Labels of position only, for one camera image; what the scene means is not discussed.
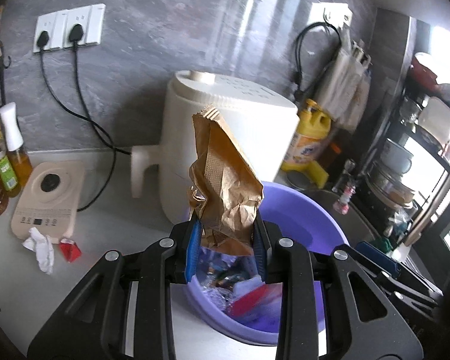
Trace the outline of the cream induction cooker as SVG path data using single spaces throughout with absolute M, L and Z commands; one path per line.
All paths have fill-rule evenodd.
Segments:
M 11 219 L 11 230 L 20 240 L 30 228 L 57 244 L 70 238 L 85 178 L 81 161 L 43 162 L 30 175 Z

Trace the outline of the dish rack with pots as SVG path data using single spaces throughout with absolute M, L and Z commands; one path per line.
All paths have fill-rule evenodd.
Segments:
M 450 83 L 439 57 L 418 52 L 383 110 L 354 202 L 392 246 L 412 245 L 450 203 Z

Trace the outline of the black metal kitchen rack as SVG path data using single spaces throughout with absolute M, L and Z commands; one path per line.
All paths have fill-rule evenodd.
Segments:
M 6 92 L 5 92 L 5 70 L 10 68 L 12 64 L 11 57 L 6 54 L 3 42 L 0 40 L 0 108 L 7 104 Z

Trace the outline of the white wall socket right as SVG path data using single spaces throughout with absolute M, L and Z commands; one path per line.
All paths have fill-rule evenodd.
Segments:
M 82 26 L 83 36 L 78 42 L 79 46 L 97 46 L 101 43 L 103 21 L 106 5 L 93 4 L 68 10 L 65 22 L 64 48 L 71 48 L 69 35 L 76 24 Z

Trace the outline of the white oil spray bottle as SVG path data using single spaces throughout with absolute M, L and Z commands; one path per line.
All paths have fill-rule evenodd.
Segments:
M 1 122 L 7 145 L 7 154 L 17 175 L 20 186 L 24 188 L 33 171 L 33 166 L 24 145 L 23 135 L 17 122 L 17 106 L 15 102 L 0 108 Z

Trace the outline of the brown paper bag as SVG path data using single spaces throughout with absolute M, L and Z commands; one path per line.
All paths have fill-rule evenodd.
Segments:
M 193 115 L 196 160 L 189 205 L 201 221 L 201 244 L 234 256 L 254 254 L 253 223 L 263 200 L 263 184 L 219 110 L 207 106 Z

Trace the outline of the yellow detergent bottle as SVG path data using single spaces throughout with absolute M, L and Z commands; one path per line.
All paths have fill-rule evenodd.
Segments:
M 298 116 L 299 123 L 280 167 L 284 172 L 303 171 L 314 159 L 332 126 L 331 118 L 312 99 L 305 101 Z

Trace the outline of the red white torn wrapper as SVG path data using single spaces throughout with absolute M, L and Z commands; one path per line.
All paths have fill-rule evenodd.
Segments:
M 74 262 L 82 255 L 82 252 L 76 242 L 69 238 L 60 239 L 59 248 L 65 258 L 65 261 L 68 263 Z

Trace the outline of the white wall socket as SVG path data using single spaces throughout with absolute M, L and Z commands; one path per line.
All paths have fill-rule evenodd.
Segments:
M 37 18 L 34 29 L 33 53 L 40 52 L 40 47 L 37 46 L 37 41 L 43 31 L 47 31 L 49 41 L 43 48 L 47 50 L 60 50 L 65 42 L 65 25 L 68 16 L 68 10 L 59 10 L 51 12 Z
M 83 36 L 78 42 L 79 46 L 97 46 L 101 43 L 103 21 L 106 5 L 93 4 L 68 10 L 65 22 L 64 48 L 71 48 L 69 35 L 76 24 L 82 26 Z

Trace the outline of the white tissue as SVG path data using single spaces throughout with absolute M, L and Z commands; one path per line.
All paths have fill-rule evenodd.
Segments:
M 43 273 L 53 273 L 54 250 L 49 236 L 43 235 L 36 227 L 30 228 L 29 236 L 22 246 L 34 253 L 38 267 Z

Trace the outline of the hanging cloth bags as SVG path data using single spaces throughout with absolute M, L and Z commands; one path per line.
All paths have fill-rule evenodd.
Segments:
M 343 24 L 339 31 L 341 46 L 314 94 L 319 107 L 339 128 L 353 133 L 365 108 L 363 77 L 371 64 L 363 41 L 353 41 L 350 27 Z

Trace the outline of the purple plastic bucket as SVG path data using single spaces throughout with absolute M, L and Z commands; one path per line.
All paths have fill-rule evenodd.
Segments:
M 312 260 L 327 258 L 347 239 L 331 215 L 311 198 L 285 185 L 266 182 L 258 209 L 266 249 L 266 281 L 257 274 L 254 255 L 234 256 L 201 246 L 196 274 L 186 284 L 189 304 L 218 332 L 250 345 L 278 345 L 290 329 L 320 332 L 325 327 L 321 296 L 314 290 Z M 210 268 L 220 271 L 236 266 L 250 278 L 237 283 L 229 305 L 262 284 L 282 283 L 278 319 L 235 320 L 220 311 L 201 291 L 201 281 Z

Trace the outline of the cream air fryer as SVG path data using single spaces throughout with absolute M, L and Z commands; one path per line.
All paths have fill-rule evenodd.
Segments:
M 188 191 L 193 185 L 189 168 L 197 160 L 195 122 L 224 131 L 256 178 L 272 182 L 297 127 L 297 112 L 290 100 L 250 80 L 193 70 L 175 72 L 166 88 L 159 143 L 131 149 L 132 197 L 141 197 L 145 170 L 157 165 L 163 212 L 173 224 L 188 218 Z

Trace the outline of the white wall socket left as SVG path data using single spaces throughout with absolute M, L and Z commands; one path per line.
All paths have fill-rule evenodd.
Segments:
M 37 18 L 34 29 L 33 53 L 40 52 L 40 47 L 37 46 L 37 41 L 43 31 L 47 31 L 49 41 L 43 48 L 47 50 L 60 50 L 65 42 L 65 25 L 68 16 L 68 10 L 59 10 L 51 12 Z

